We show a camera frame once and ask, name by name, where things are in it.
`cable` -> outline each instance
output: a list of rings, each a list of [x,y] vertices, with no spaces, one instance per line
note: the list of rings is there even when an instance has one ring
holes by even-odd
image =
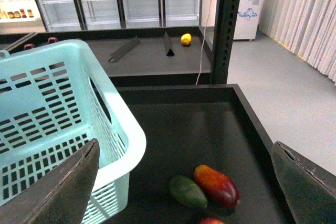
[[[199,77],[201,76],[201,73],[202,73],[202,54],[203,54],[203,48],[204,48],[204,42],[205,42],[205,31],[206,31],[206,26],[208,25],[208,22],[209,22],[209,18],[210,18],[210,8],[211,8],[211,3],[212,3],[212,0],[210,0],[210,5],[209,5],[209,12],[208,12],[208,17],[206,19],[206,23],[205,23],[205,26],[204,26],[204,31],[203,31],[203,42],[202,42],[202,46],[201,46],[201,59],[200,59],[200,63],[199,63],[199,73],[198,73],[198,76],[197,76],[197,80],[196,80],[196,84],[195,85],[198,85],[198,80],[199,80]]]

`light blue basket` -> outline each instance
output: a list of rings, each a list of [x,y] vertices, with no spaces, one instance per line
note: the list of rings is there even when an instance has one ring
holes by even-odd
[[[95,137],[99,170],[82,223],[126,207],[145,135],[85,42],[0,51],[0,111],[0,206]]]

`yellow lemon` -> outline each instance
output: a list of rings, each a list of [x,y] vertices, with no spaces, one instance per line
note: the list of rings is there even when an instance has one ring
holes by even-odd
[[[191,41],[192,41],[191,34],[184,34],[184,35],[182,35],[182,37],[181,37],[181,44],[183,46],[190,46]]]

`black table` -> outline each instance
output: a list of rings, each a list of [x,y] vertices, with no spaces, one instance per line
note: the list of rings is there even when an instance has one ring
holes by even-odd
[[[270,159],[272,142],[238,85],[121,88],[146,134],[147,147],[130,173],[126,209],[105,223],[294,223]],[[228,175],[241,204],[195,210],[175,202],[167,184],[192,178],[199,164]]]

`mango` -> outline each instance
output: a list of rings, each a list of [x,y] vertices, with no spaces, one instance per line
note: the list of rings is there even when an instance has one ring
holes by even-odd
[[[232,180],[206,165],[199,165],[194,171],[194,180],[206,196],[228,209],[239,203],[239,192]]]
[[[180,204],[187,207],[204,209],[208,200],[196,183],[182,175],[174,176],[169,181],[169,193]]]
[[[216,218],[206,218],[201,220],[198,224],[224,224],[224,222],[221,222]]]

